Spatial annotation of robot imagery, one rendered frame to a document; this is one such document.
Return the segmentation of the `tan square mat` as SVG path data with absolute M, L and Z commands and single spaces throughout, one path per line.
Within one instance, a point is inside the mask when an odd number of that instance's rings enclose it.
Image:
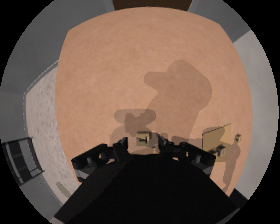
M 231 123 L 220 127 L 218 129 L 206 132 L 202 134 L 202 149 L 206 152 L 214 150 L 216 151 L 216 147 L 222 145 L 226 147 L 225 155 L 222 157 L 217 156 L 217 160 L 215 160 L 213 168 L 220 165 L 224 161 L 227 160 L 229 146 L 230 146 L 230 138 L 231 138 Z

